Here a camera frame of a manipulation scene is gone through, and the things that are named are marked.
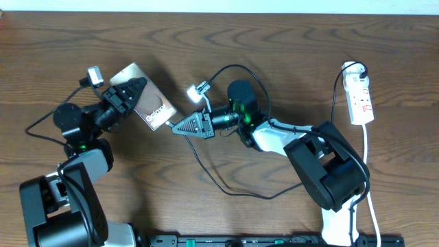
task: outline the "power strip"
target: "power strip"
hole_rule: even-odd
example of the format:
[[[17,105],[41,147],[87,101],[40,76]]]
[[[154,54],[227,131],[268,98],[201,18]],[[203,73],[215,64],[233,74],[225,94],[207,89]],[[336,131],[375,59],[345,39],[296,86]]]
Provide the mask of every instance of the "power strip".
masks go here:
[[[353,63],[345,62],[342,69]],[[360,78],[364,71],[362,64],[354,64],[343,71],[343,87],[348,99],[349,116],[351,123],[355,125],[363,125],[374,119],[368,88],[369,77]]]

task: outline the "wood grain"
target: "wood grain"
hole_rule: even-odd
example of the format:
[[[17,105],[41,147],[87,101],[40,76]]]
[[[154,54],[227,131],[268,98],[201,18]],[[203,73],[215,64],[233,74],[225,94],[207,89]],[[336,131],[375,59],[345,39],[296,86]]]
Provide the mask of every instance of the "wood grain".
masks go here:
[[[0,246],[26,246],[19,185],[65,160],[53,143],[27,137],[27,125],[59,104],[99,65],[106,81],[136,61],[182,114],[195,106],[186,88],[226,64],[249,66],[273,98],[274,116],[292,124],[330,117],[340,65],[369,68],[375,120],[368,125],[369,168],[383,234],[407,246],[437,246],[439,236],[439,19],[435,16],[6,12],[0,20]],[[213,83],[223,104],[239,69]],[[262,106],[265,100],[255,90]],[[361,128],[349,124],[337,90],[335,124],[361,153]],[[90,91],[73,98],[97,102]],[[62,139],[47,120],[35,132]],[[106,134],[113,170],[95,189],[108,219],[149,233],[280,235],[320,231],[320,210],[301,187],[272,201],[222,194],[182,137],[152,132],[136,116]],[[237,191],[271,195],[299,182],[285,157],[246,149],[237,136],[193,139],[209,169]],[[366,203],[358,229],[375,234]]]

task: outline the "power outlet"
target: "power outlet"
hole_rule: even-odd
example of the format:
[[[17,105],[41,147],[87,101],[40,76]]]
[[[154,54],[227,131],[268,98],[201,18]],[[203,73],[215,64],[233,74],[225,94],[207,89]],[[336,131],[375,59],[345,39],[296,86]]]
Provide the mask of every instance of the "power outlet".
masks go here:
[[[354,62],[345,62],[344,67]],[[343,71],[343,87],[348,99],[349,116],[351,123],[362,125],[374,119],[372,102],[369,92],[369,77],[360,78],[360,74],[365,70],[362,64],[354,64]]]

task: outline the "wooden table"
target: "wooden table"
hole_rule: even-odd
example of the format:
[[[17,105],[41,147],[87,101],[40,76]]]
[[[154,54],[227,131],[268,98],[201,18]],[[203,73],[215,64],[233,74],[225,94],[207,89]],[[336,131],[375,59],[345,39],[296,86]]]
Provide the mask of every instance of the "wooden table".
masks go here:
[[[316,125],[331,114],[333,82],[346,60],[368,65],[375,120],[368,124],[372,196],[383,234],[407,246],[439,241],[439,18],[311,14],[6,12],[0,20],[0,246],[26,246],[19,185],[54,171],[59,145],[25,135],[99,65],[108,81],[133,61],[186,115],[186,88],[227,64],[250,67],[273,99],[274,116]],[[213,105],[242,70],[219,76]],[[265,98],[255,84],[262,107]],[[335,125],[362,153],[341,86]],[[72,100],[98,102],[91,90]],[[62,140],[51,119],[34,132]],[[148,233],[281,235],[319,232],[320,208],[303,187],[275,200],[226,196],[209,180],[182,137],[156,132],[133,115],[105,134],[115,165],[95,189],[106,216]],[[284,156],[247,149],[237,135],[192,139],[200,158],[235,191],[272,195],[300,182]],[[358,229],[375,234],[367,203]]]

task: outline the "white background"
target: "white background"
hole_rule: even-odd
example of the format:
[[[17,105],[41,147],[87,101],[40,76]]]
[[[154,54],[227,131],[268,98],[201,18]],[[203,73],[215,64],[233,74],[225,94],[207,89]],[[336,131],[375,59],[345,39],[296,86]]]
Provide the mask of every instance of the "white background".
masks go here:
[[[0,0],[0,9],[4,11],[439,14],[439,0]]]

